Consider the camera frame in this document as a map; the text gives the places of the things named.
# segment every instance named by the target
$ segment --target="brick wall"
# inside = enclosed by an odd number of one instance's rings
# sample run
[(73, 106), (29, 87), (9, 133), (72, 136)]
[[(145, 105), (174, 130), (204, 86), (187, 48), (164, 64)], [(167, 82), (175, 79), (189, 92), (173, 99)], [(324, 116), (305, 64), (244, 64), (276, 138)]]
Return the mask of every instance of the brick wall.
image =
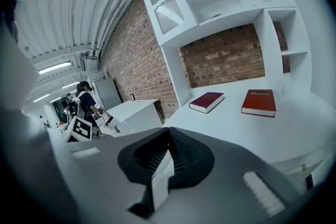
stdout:
[[(280, 24), (275, 24), (281, 49), (286, 50)], [(253, 25), (236, 27), (184, 46), (181, 60), (190, 86), (200, 87), (265, 75), (259, 40)], [(288, 58), (284, 71), (289, 72)], [(108, 41), (100, 68), (114, 78), (122, 101), (159, 99), (161, 119), (178, 108), (171, 79), (143, 0), (134, 0)]]
[(114, 78), (122, 101), (159, 99), (155, 107), (161, 119), (178, 108), (177, 99), (143, 0), (133, 0), (111, 35), (101, 60)]
[[(280, 23), (274, 23), (280, 49), (287, 43)], [(264, 62), (253, 24), (228, 29), (181, 48), (180, 57), (191, 88), (265, 76)], [(283, 71), (289, 59), (283, 57)]]

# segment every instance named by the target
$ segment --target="red book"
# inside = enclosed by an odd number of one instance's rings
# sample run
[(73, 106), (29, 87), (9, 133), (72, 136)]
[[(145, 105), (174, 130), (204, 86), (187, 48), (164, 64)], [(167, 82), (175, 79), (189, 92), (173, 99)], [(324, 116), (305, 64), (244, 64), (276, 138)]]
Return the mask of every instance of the red book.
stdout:
[(189, 107), (193, 110), (197, 110), (203, 113), (209, 113), (214, 109), (222, 100), (224, 94), (220, 92), (207, 92), (201, 97), (197, 98), (189, 104)]
[(242, 113), (274, 118), (276, 111), (272, 90), (248, 90)]

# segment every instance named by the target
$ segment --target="book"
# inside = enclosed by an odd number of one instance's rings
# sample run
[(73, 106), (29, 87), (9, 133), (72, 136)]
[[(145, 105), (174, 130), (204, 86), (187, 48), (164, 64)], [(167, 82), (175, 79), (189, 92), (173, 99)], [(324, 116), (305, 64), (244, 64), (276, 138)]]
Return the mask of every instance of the book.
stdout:
[(222, 102), (223, 99), (224, 99), (223, 93), (207, 92), (206, 94), (197, 98), (193, 102), (189, 103), (189, 107), (193, 110), (197, 110), (207, 114), (212, 109), (214, 109), (220, 102)]
[(271, 118), (277, 111), (272, 90), (248, 90), (241, 107), (244, 114)]

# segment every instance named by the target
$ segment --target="fluorescent light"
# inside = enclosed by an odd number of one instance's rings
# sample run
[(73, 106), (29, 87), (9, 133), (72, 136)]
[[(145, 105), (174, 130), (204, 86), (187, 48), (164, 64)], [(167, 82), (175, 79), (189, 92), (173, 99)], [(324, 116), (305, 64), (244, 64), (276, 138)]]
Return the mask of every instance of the fluorescent light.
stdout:
[(53, 103), (53, 102), (55, 102), (55, 101), (57, 101), (57, 100), (59, 100), (59, 99), (61, 99), (61, 97), (56, 98), (55, 100), (52, 100), (52, 101), (50, 101), (49, 103)]
[(54, 65), (54, 66), (51, 66), (51, 67), (47, 67), (47, 68), (41, 69), (41, 70), (39, 70), (38, 72), (39, 72), (40, 74), (43, 74), (43, 73), (46, 73), (46, 72), (55, 70), (55, 69), (57, 69), (57, 68), (67, 67), (67, 66), (71, 66), (71, 62), (70, 62), (70, 61), (68, 61), (68, 62), (63, 62), (63, 63), (59, 63), (59, 64), (57, 64), (57, 65)]
[(49, 96), (49, 94), (46, 94), (45, 96), (42, 96), (42, 97), (40, 97), (39, 99), (36, 99), (36, 100), (34, 101), (34, 103), (37, 102), (37, 101), (40, 101), (41, 99), (43, 99), (44, 97), (47, 97), (47, 96)]
[(70, 86), (72, 86), (72, 85), (76, 85), (76, 84), (78, 84), (78, 83), (79, 83), (79, 81), (77, 81), (77, 82), (75, 82), (75, 83), (72, 83), (72, 84), (69, 84), (69, 85), (66, 85), (66, 86), (63, 86), (62, 89), (67, 88), (67, 87), (70, 87)]

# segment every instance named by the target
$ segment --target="ceiling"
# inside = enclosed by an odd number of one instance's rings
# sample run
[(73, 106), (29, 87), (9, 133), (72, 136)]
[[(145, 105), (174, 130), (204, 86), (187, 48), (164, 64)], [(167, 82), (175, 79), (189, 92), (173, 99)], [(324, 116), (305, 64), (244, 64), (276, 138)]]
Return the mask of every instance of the ceiling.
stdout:
[[(132, 0), (19, 0), (15, 12), (18, 46), (37, 70), (64, 61), (70, 67), (39, 76), (27, 104), (50, 94), (53, 100), (76, 88), (61, 87), (87, 78), (118, 20)], [(91, 59), (91, 70), (81, 60)]]

